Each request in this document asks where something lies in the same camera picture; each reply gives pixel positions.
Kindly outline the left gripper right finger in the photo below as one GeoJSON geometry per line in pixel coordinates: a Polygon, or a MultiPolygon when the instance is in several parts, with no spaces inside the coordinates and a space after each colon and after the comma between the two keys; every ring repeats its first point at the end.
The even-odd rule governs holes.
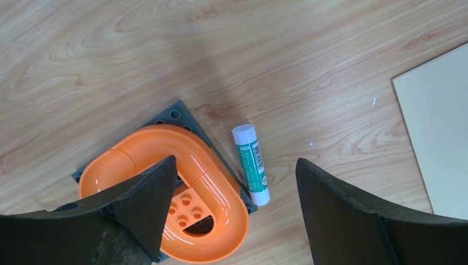
{"type": "Polygon", "coordinates": [[[377,197],[305,158],[295,169],[315,264],[466,264],[467,221],[377,197]]]}

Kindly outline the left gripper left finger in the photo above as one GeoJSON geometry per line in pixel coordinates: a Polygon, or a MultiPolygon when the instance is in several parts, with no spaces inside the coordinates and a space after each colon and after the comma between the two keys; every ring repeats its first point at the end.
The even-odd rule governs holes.
{"type": "Polygon", "coordinates": [[[169,156],[144,172],[53,211],[1,216],[2,264],[151,264],[177,179],[169,156]]]}

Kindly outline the white green glue stick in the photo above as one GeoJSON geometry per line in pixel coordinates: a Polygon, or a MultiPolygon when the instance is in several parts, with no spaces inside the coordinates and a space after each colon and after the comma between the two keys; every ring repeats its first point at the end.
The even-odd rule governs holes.
{"type": "Polygon", "coordinates": [[[270,193],[256,129],[252,124],[239,125],[232,129],[232,136],[251,200],[256,206],[265,206],[270,193]]]}

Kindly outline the brown paper envelope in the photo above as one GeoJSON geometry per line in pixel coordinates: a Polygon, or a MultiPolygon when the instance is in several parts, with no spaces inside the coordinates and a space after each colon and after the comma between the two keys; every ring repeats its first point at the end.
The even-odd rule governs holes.
{"type": "Polygon", "coordinates": [[[467,219],[467,45],[392,83],[433,212],[467,219]]]}

